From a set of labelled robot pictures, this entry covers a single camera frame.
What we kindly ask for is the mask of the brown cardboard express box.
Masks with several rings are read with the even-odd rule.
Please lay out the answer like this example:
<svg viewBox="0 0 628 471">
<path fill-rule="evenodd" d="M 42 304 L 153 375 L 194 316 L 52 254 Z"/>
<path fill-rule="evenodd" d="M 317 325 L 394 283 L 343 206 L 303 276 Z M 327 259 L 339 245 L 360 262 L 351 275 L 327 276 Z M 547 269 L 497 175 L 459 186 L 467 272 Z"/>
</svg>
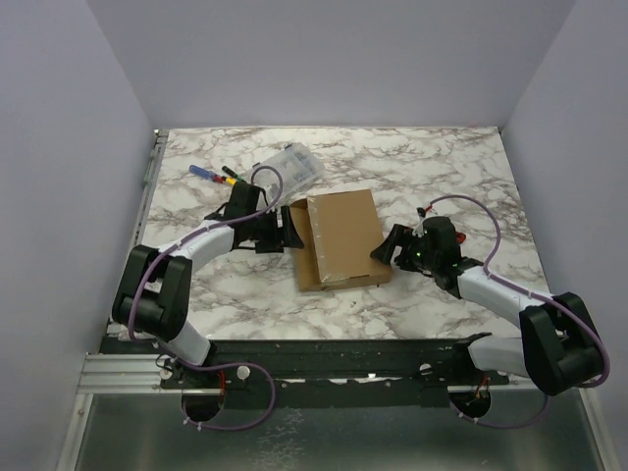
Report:
<svg viewBox="0 0 628 471">
<path fill-rule="evenodd" d="M 289 212 L 304 243 L 291 252 L 299 291 L 378 286 L 392 279 L 392 268 L 370 257 L 384 235 L 369 189 L 308 196 L 293 202 Z"/>
</svg>

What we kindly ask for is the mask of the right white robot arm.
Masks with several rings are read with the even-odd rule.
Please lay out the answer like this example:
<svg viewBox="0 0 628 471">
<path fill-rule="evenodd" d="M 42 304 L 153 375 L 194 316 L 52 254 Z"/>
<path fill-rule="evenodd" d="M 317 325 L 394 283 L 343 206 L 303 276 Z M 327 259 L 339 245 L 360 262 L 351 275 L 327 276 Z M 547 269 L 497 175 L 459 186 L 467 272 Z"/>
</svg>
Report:
<svg viewBox="0 0 628 471">
<path fill-rule="evenodd" d="M 447 217 L 431 217 L 413 230 L 394 225 L 371 256 L 434 280 L 443 291 L 478 304 L 518 328 L 517 338 L 481 334 L 450 360 L 452 376 L 472 384 L 486 371 L 530 379 L 555 396 L 607 374 L 609 363 L 582 299 L 536 293 L 485 271 L 461 252 L 461 237 Z"/>
</svg>

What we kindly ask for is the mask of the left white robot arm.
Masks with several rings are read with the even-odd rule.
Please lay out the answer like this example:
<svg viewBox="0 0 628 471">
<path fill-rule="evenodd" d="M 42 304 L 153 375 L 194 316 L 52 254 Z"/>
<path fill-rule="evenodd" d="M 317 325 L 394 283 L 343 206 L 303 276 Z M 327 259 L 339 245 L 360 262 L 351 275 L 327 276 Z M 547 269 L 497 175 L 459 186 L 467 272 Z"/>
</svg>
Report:
<svg viewBox="0 0 628 471">
<path fill-rule="evenodd" d="M 210 340 L 187 321 L 192 275 L 246 241 L 257 253 L 304 247 L 289 208 L 260 209 L 262 193 L 253 184 L 236 183 L 229 201 L 191 233 L 161 248 L 134 247 L 113 302 L 113 321 L 130 335 L 156 339 L 184 362 L 183 375 L 199 388 L 214 381 L 217 364 Z"/>
</svg>

